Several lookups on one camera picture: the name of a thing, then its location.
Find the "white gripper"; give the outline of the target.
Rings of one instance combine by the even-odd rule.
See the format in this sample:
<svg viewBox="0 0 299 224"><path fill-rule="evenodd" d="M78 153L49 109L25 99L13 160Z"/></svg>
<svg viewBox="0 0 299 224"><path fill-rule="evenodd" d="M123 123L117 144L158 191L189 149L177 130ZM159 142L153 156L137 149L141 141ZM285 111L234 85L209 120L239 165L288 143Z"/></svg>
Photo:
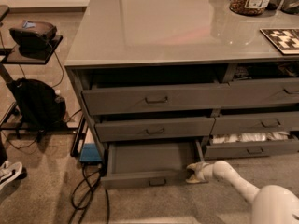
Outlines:
<svg viewBox="0 0 299 224"><path fill-rule="evenodd" d="M187 170L196 170L196 177L192 175L186 179L188 184L202 184L213 178L213 165L206 162L191 163Z"/></svg>

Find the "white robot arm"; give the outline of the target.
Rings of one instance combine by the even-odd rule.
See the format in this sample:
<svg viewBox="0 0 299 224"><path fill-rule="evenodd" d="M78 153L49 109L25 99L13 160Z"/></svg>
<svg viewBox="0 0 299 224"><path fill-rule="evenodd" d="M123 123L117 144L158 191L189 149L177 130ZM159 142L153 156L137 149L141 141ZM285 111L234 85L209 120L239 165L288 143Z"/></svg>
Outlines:
<svg viewBox="0 0 299 224"><path fill-rule="evenodd" d="M251 205L250 224L299 224L299 198L288 189L267 185L259 189L244 179L228 162L204 161L186 167L192 175L189 184L206 183L211 179L230 184Z"/></svg>

